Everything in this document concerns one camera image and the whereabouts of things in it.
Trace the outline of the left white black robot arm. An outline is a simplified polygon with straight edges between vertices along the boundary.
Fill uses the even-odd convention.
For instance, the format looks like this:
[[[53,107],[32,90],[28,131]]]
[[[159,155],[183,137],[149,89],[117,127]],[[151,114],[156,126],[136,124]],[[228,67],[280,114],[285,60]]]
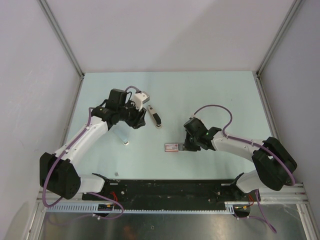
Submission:
[[[93,193],[98,199],[110,196],[111,188],[106,178],[99,174],[80,175],[76,166],[90,147],[119,122],[133,129],[145,126],[148,93],[137,90],[112,89],[109,97],[100,105],[89,108],[86,124],[66,144],[54,153],[45,152],[39,159],[39,183],[43,191],[50,191],[63,199],[72,199],[76,194]]]

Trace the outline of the red white staple box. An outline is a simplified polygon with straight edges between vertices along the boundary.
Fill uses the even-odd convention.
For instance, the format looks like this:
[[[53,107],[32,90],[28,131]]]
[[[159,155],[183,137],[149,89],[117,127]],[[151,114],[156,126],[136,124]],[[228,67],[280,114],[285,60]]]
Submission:
[[[164,151],[165,152],[182,152],[185,150],[183,143],[165,143]]]

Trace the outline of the beige black stapler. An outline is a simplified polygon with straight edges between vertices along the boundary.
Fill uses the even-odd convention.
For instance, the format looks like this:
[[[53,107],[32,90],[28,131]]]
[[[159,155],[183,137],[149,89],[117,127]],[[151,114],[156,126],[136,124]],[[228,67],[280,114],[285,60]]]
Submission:
[[[154,122],[154,125],[157,129],[161,129],[162,128],[162,120],[158,114],[158,112],[155,110],[155,108],[152,105],[148,105],[147,106],[147,110]]]

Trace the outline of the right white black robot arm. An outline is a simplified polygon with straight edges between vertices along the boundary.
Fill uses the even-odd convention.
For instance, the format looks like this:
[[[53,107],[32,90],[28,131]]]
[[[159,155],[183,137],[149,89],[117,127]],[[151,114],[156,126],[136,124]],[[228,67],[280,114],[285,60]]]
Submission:
[[[298,165],[280,141],[274,137],[266,140],[246,139],[229,135],[225,129],[207,129],[197,117],[184,125],[184,149],[221,151],[236,155],[254,164],[255,170],[238,175],[230,185],[230,194],[242,201],[251,191],[267,187],[280,191],[283,186],[295,185],[294,171]]]

